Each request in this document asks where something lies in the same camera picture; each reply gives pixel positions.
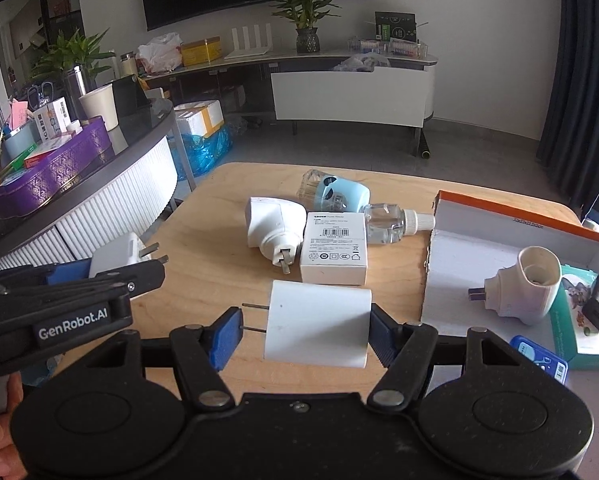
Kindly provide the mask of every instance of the white plug-in device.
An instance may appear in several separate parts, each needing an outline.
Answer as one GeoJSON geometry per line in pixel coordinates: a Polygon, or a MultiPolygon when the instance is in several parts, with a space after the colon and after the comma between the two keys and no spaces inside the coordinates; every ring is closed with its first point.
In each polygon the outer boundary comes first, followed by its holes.
{"type": "Polygon", "coordinates": [[[248,246],[281,267],[284,274],[297,256],[306,228],[307,212],[301,204],[281,198],[251,197],[246,205],[248,246]]]}
{"type": "Polygon", "coordinates": [[[150,260],[150,254],[157,249],[159,244],[144,247],[136,233],[126,233],[95,250],[90,260],[88,277],[94,278],[105,270],[119,269],[150,260]]]}
{"type": "Polygon", "coordinates": [[[484,280],[484,288],[468,289],[471,301],[482,300],[501,317],[539,323],[553,305],[562,279],[559,259],[544,247],[526,247],[512,267],[484,280]]]}

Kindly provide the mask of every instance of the screw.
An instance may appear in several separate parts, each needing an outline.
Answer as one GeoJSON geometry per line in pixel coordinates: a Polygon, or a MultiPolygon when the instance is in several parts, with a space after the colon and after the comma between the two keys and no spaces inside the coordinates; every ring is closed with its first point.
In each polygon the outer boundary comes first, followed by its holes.
{"type": "Polygon", "coordinates": [[[219,390],[209,390],[199,396],[199,402],[208,408],[221,408],[228,404],[230,396],[219,390]]]}
{"type": "Polygon", "coordinates": [[[397,390],[380,390],[373,395],[373,402],[385,408],[394,408],[404,402],[404,395],[397,390]]]}
{"type": "Polygon", "coordinates": [[[308,410],[310,410],[310,405],[305,402],[300,402],[299,400],[293,402],[291,406],[295,413],[306,413],[308,410]]]}

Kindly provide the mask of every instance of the scissors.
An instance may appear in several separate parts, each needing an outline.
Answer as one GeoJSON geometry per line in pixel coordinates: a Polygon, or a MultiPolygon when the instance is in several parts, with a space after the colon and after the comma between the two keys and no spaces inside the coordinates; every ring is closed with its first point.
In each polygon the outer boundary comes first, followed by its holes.
{"type": "Polygon", "coordinates": [[[41,85],[32,85],[28,88],[28,92],[26,92],[26,97],[28,98],[28,104],[33,111],[38,110],[42,106],[51,103],[55,97],[55,87],[50,81],[44,81],[41,85]],[[50,86],[50,95],[46,95],[44,93],[44,88],[50,86]],[[34,96],[35,101],[30,99],[31,94],[34,96]]]}

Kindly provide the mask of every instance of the human hand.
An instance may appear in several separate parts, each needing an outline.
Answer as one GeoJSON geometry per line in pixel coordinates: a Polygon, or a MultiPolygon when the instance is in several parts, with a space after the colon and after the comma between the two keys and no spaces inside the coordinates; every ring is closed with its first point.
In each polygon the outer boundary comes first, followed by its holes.
{"type": "Polygon", "coordinates": [[[7,391],[7,411],[0,415],[0,477],[4,480],[22,480],[26,470],[10,437],[10,417],[23,400],[22,376],[18,372],[8,379],[7,391]]]}

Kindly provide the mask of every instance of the teal box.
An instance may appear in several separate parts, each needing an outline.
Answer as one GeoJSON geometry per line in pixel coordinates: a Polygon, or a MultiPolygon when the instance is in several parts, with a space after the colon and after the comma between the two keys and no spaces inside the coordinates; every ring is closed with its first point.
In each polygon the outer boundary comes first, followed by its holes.
{"type": "Polygon", "coordinates": [[[555,353],[571,370],[599,370],[599,330],[582,314],[597,272],[562,266],[562,283],[550,308],[555,353]]]}

